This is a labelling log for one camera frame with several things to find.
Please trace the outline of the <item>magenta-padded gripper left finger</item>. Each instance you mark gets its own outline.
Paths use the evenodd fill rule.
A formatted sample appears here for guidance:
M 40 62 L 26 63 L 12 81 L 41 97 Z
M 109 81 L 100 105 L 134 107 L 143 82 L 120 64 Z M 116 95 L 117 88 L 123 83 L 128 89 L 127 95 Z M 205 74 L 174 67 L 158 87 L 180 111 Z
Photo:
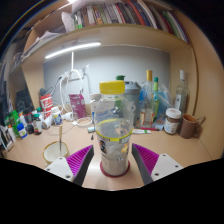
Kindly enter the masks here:
M 94 156 L 94 147 L 87 146 L 72 155 L 58 157 L 45 170 L 78 186 L 84 182 L 89 164 Z

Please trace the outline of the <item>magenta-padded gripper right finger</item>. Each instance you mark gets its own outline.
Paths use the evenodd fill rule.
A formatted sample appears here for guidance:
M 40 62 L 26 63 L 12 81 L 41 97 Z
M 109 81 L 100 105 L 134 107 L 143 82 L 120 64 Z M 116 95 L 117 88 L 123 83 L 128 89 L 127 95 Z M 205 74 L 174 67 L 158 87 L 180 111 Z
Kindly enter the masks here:
M 168 154 L 157 154 L 137 144 L 132 144 L 132 155 L 145 185 L 182 169 L 182 166 Z

